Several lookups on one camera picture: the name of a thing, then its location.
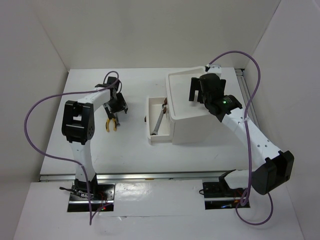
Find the yellow handled pliers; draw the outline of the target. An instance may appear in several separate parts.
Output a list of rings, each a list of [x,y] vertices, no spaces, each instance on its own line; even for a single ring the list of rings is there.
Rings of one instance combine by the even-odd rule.
[[[107,118],[105,123],[105,129],[109,133],[111,130],[117,131],[117,119],[115,117],[113,118]]]

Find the small silver wrench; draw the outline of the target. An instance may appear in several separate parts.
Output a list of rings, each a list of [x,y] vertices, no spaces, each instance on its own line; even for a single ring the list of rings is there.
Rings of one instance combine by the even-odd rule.
[[[119,127],[121,124],[120,124],[120,122],[119,122],[119,118],[118,118],[117,113],[115,113],[114,116],[115,116],[116,126]]]

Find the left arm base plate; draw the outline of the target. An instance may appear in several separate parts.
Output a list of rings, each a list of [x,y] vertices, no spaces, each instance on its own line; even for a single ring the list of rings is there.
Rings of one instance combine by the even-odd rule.
[[[75,185],[66,188],[70,193],[68,200],[68,213],[86,213],[89,212],[88,194],[86,191],[76,190]],[[96,193],[90,193],[92,212],[100,208],[100,212],[113,212],[115,200],[115,183],[99,184]]]

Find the large silver ratchet wrench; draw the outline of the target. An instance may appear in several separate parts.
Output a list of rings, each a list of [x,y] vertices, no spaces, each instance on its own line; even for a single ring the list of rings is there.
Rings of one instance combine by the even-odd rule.
[[[155,135],[158,134],[158,131],[159,131],[159,128],[160,128],[160,125],[161,125],[161,122],[162,122],[162,119],[163,119],[163,116],[164,116],[164,114],[163,114],[163,109],[164,108],[166,108],[166,106],[162,105],[159,117],[158,117],[157,122],[156,122],[155,127],[154,127],[154,130],[150,134],[151,136],[155,136]]]

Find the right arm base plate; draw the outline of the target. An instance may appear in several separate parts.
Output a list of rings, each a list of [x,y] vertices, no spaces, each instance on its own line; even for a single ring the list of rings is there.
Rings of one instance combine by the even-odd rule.
[[[243,188],[232,189],[221,182],[203,182],[199,194],[204,197],[206,210],[235,209],[244,193]]]

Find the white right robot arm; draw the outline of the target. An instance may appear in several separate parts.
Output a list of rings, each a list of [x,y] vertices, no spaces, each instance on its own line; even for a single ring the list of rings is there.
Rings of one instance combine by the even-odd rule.
[[[260,195],[266,195],[290,179],[295,158],[289,150],[282,151],[260,131],[235,96],[225,94],[226,83],[213,72],[192,77],[189,101],[203,104],[247,147],[251,160],[250,185]]]

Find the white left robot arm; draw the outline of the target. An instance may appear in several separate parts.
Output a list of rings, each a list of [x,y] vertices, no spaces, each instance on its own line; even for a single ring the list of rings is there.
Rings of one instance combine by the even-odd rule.
[[[95,133],[95,111],[103,107],[106,112],[105,129],[110,131],[120,126],[118,113],[127,112],[128,105],[121,93],[122,82],[118,76],[104,77],[102,83],[95,86],[95,91],[83,98],[68,100],[64,105],[61,131],[70,143],[73,158],[80,163],[76,168],[74,190],[88,200],[99,193],[97,173],[93,167],[91,139]]]

